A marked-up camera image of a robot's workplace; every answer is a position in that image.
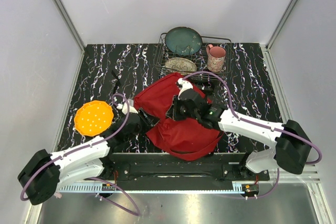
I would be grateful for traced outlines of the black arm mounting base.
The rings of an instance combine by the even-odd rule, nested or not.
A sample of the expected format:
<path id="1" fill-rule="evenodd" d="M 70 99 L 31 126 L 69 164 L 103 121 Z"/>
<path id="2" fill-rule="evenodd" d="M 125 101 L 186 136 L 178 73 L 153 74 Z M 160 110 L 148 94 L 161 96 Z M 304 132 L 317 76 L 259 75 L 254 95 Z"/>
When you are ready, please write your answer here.
<path id="1" fill-rule="evenodd" d="M 165 153 L 114 153 L 101 159 L 102 177 L 130 180 L 139 177 L 201 176 L 228 181 L 270 180 L 269 172 L 253 174 L 242 167 L 244 153 L 215 153 L 196 161 L 184 161 Z"/>

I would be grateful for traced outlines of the red backpack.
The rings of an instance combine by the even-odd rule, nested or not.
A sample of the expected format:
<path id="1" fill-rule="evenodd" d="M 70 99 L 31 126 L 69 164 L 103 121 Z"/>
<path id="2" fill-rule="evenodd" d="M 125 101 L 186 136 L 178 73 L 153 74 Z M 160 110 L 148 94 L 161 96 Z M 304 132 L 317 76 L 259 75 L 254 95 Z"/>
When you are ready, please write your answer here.
<path id="1" fill-rule="evenodd" d="M 210 104 L 194 85 L 183 91 L 180 73 L 159 79 L 125 105 L 126 112 L 104 133 L 112 151 L 133 135 L 146 135 L 157 148 L 185 161 L 213 152 L 222 133 L 203 119 Z"/>

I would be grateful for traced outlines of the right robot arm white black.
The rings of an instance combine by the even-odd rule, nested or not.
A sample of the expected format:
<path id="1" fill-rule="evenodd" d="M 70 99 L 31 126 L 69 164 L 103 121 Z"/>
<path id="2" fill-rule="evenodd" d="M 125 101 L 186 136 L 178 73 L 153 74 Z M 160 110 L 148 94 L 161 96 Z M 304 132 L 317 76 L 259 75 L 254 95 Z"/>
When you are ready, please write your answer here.
<path id="1" fill-rule="evenodd" d="M 239 134 L 268 146 L 267 150 L 251 152 L 243 158 L 238 173 L 244 180 L 274 168 L 300 175 L 312 148 L 307 134 L 294 120 L 282 124 L 252 118 L 211 104 L 191 89 L 173 97 L 166 117 L 175 121 L 195 119 L 207 129 Z"/>

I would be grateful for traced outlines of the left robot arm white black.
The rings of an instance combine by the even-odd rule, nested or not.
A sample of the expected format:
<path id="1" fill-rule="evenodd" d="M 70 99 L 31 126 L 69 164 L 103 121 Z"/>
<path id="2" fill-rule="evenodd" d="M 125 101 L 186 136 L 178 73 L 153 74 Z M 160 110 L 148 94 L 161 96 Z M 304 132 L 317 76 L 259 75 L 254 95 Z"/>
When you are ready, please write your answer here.
<path id="1" fill-rule="evenodd" d="M 45 149 L 37 151 L 17 177 L 22 186 L 20 199 L 39 205 L 59 189 L 79 180 L 109 179 L 113 167 L 104 160 L 118 152 L 130 137 L 146 134 L 158 122 L 159 118 L 138 109 L 121 116 L 107 130 L 83 144 L 53 153 Z"/>

